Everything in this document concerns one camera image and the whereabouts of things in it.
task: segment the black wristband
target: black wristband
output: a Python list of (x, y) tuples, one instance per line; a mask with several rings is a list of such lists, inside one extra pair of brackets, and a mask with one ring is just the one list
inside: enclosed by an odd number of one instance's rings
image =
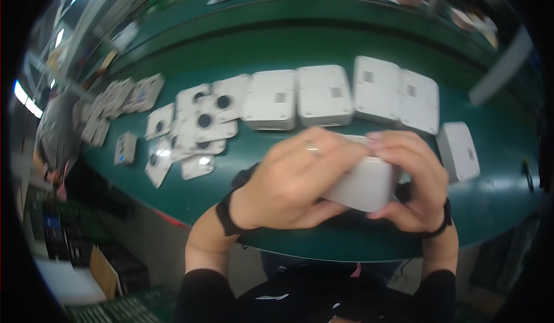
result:
[(216, 206), (216, 214), (221, 221), (223, 230), (225, 231), (225, 236), (233, 236), (235, 234), (244, 235), (253, 230), (244, 230), (237, 226), (231, 219), (231, 214), (229, 214), (229, 204), (231, 202), (231, 196), (236, 189), (233, 189), (231, 192), (225, 195), (221, 202)]
[(448, 226), (452, 225), (452, 218), (450, 216), (450, 201), (447, 198), (447, 201), (444, 202), (444, 221), (443, 224), (440, 225), (439, 229), (435, 230), (434, 232), (421, 232), (416, 233), (420, 238), (422, 239), (429, 239), (433, 238), (440, 233), (442, 233), (445, 229), (447, 229)]

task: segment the black shirt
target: black shirt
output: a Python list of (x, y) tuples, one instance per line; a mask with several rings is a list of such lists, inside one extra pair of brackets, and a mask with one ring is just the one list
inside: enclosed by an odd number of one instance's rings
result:
[(198, 269), (184, 276), (177, 322), (322, 322), (333, 316), (360, 322), (451, 322), (456, 281), (451, 271), (428, 275), (413, 296), (364, 274), (302, 267), (235, 299), (227, 279)]

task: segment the person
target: person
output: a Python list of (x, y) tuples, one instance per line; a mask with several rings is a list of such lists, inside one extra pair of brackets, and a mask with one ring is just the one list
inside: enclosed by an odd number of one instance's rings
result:
[[(458, 234), (450, 219), (448, 173), (418, 135), (369, 133), (368, 145), (319, 127), (274, 145), (244, 186), (196, 221), (185, 248), (177, 322), (448, 322), (454, 316)], [(422, 239), (422, 281), (413, 296), (370, 274), (321, 266), (287, 269), (235, 299), (229, 250), (260, 227), (312, 228), (348, 208), (319, 199), (364, 156), (411, 174), (409, 200), (367, 218), (390, 220)]]
[[(104, 74), (97, 70), (81, 87), (88, 90)], [(71, 199), (124, 218), (128, 206), (116, 199), (108, 183), (80, 156), (84, 122), (81, 112), (84, 102), (72, 93), (54, 95), (40, 119), (33, 150), (35, 171), (59, 191), (62, 200)]]

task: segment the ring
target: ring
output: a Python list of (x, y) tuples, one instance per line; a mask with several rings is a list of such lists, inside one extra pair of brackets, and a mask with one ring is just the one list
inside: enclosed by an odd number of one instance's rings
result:
[(319, 155), (319, 148), (315, 146), (313, 141), (306, 140), (304, 144), (306, 145), (306, 150), (308, 150), (312, 155), (314, 156)]

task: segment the green workbench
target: green workbench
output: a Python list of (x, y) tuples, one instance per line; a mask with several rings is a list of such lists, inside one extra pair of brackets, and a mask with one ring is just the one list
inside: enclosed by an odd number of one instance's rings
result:
[[(241, 73), (338, 64), (352, 81), (356, 56), (391, 61), (439, 84), (441, 124), (464, 121), (471, 130), (481, 175), (449, 189), (462, 247), (500, 234), (538, 207), (541, 196), (534, 121), (508, 93), (497, 95), (480, 108), (471, 105), (467, 97), (468, 90), (484, 75), (484, 68), (494, 64), (495, 56), (481, 50), (480, 44), (415, 12), (371, 2), (267, 0), (256, 4), (258, 10), (253, 8), (254, 3), (223, 7), (165, 29), (115, 60), (107, 80), (129, 76), (138, 80), (162, 73), (166, 84), (156, 109), (174, 102), (183, 89)], [(302, 11), (295, 17), (292, 9), (299, 5), (304, 8), (296, 8)], [(156, 189), (144, 173), (157, 143), (157, 139), (143, 138), (148, 114), (128, 114), (112, 121), (104, 146), (89, 147), (85, 158), (135, 200), (188, 225), (228, 192), (240, 170), (260, 161), (276, 142), (301, 131), (297, 126), (292, 132), (255, 132), (240, 121), (238, 135), (228, 140), (225, 151), (216, 156), (216, 169), (211, 174), (183, 181), (181, 168), (175, 164)], [(358, 135), (381, 129), (381, 125), (359, 119), (334, 128)], [(140, 137), (135, 162), (114, 166), (115, 142), (127, 131)], [(437, 152), (434, 138), (425, 140)], [(524, 157), (531, 160), (534, 194), (521, 173)], [(420, 254), (418, 240), (386, 221), (366, 220), (357, 211), (310, 230), (259, 230), (240, 241), (281, 254), (340, 261), (396, 260)]]

